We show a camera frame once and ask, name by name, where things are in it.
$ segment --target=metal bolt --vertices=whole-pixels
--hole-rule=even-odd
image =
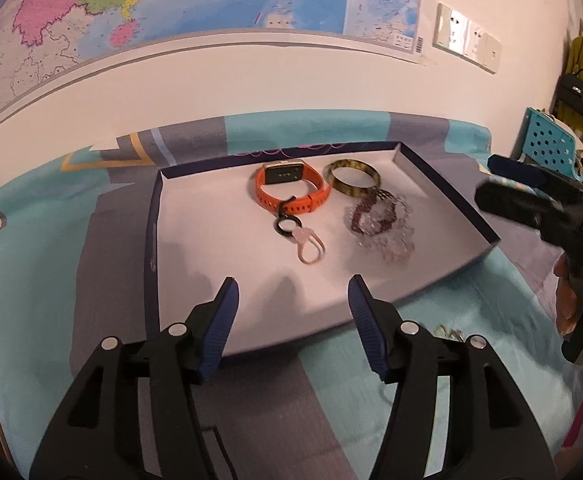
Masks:
[[[114,348],[116,348],[116,346],[118,346],[118,340],[114,337],[106,337],[105,339],[102,340],[100,346],[102,347],[103,350],[113,350]]]
[[[187,333],[187,325],[184,325],[183,323],[174,323],[169,327],[169,333],[170,335],[174,336],[174,337],[178,337],[181,336],[183,334]]]
[[[477,348],[478,350],[482,350],[484,347],[487,346],[487,339],[485,339],[481,335],[473,335],[471,337],[471,339],[469,340],[469,343],[471,343],[471,345],[474,348]]]
[[[418,327],[418,325],[413,321],[405,321],[404,323],[402,323],[402,325],[400,325],[400,330],[402,330],[406,334],[414,335],[418,333],[420,327]]]

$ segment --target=bed sheet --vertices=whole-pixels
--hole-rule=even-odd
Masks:
[[[403,140],[473,202],[489,131],[393,112],[296,110],[172,124],[79,150],[0,188],[0,421],[25,475],[47,423],[102,338],[154,335],[143,301],[146,213],[158,168],[288,146]],[[583,398],[583,367],[566,362],[553,321],[559,255],[526,228],[487,218],[502,238],[482,261],[397,304],[405,319],[480,333],[523,391],[558,449]],[[223,366],[194,398],[219,478],[366,479],[394,386],[380,383],[353,327],[303,347]],[[442,463],[448,384],[428,472]],[[148,390],[141,389],[141,405]],[[149,417],[141,410],[144,433]],[[145,466],[158,472],[155,450]]]

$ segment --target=blue plastic basket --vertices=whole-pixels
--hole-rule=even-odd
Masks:
[[[527,108],[529,123],[523,153],[541,166],[583,180],[575,168],[575,139],[547,115]]]

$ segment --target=human hand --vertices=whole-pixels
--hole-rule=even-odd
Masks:
[[[576,295],[569,284],[569,268],[567,256],[563,254],[554,266],[554,274],[558,277],[556,287],[556,328],[562,336],[574,331],[576,322]]]

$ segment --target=pink map region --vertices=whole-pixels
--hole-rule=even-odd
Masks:
[[[109,43],[111,46],[120,47],[127,43],[133,38],[133,35],[138,28],[138,22],[136,20],[131,20],[130,22],[125,22],[119,25],[109,36]]]
[[[61,20],[79,0],[23,0],[16,14],[14,28],[20,28],[27,46],[42,43],[42,29]]]

